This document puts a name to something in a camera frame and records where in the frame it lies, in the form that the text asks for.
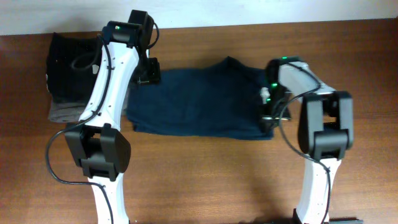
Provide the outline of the navy blue garment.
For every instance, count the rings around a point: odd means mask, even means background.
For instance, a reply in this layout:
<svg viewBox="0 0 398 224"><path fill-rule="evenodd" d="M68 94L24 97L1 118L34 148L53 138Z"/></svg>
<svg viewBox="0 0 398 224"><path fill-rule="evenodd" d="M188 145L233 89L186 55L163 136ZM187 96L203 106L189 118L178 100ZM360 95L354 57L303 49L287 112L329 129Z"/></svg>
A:
<svg viewBox="0 0 398 224"><path fill-rule="evenodd" d="M155 85L132 87L126 116L136 132L262 141L261 90L266 71L226 57L207 68L161 71Z"/></svg>

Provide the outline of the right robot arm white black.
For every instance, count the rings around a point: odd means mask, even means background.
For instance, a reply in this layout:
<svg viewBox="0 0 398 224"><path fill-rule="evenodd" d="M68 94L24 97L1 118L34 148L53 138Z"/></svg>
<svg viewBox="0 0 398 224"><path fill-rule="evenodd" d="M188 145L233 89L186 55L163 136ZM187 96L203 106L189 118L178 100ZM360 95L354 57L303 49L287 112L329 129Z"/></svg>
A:
<svg viewBox="0 0 398 224"><path fill-rule="evenodd" d="M354 142L353 99L321 81L299 57L271 60L262 90L262 132L282 129L291 119L290 104L300 102L298 147L287 145L305 160L302 193L290 218L278 223L331 223L331 192L336 172Z"/></svg>

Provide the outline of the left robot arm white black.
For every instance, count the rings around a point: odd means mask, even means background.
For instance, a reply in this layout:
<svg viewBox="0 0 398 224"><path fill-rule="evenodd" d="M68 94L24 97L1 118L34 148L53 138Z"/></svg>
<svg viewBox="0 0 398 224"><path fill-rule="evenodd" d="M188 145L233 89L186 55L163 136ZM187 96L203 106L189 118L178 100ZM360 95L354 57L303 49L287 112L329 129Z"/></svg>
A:
<svg viewBox="0 0 398 224"><path fill-rule="evenodd" d="M123 177L131 145L121 134L121 115L129 85L160 82L160 65L149 57L156 43L153 20L143 24L109 22L99 35L101 63L89 102L78 124L69 125L65 139L75 164L93 189L99 223L129 223L124 205Z"/></svg>

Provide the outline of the grey folded garment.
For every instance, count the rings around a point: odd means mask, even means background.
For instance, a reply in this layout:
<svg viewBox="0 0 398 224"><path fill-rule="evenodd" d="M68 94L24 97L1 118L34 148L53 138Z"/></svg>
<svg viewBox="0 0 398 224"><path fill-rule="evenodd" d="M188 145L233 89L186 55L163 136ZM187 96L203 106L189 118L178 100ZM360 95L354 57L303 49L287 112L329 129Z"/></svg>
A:
<svg viewBox="0 0 398 224"><path fill-rule="evenodd" d="M51 102L48 119L54 123L77 122L84 112L84 103L55 103Z"/></svg>

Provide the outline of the black base bracket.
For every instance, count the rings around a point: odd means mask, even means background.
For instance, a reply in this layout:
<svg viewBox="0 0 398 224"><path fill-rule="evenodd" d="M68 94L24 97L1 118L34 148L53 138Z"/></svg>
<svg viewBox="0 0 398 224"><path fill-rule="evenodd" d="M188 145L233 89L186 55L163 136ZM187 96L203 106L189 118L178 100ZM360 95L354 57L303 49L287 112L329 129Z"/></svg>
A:
<svg viewBox="0 0 398 224"><path fill-rule="evenodd" d="M364 221L357 218L333 219L328 224L364 224Z"/></svg>

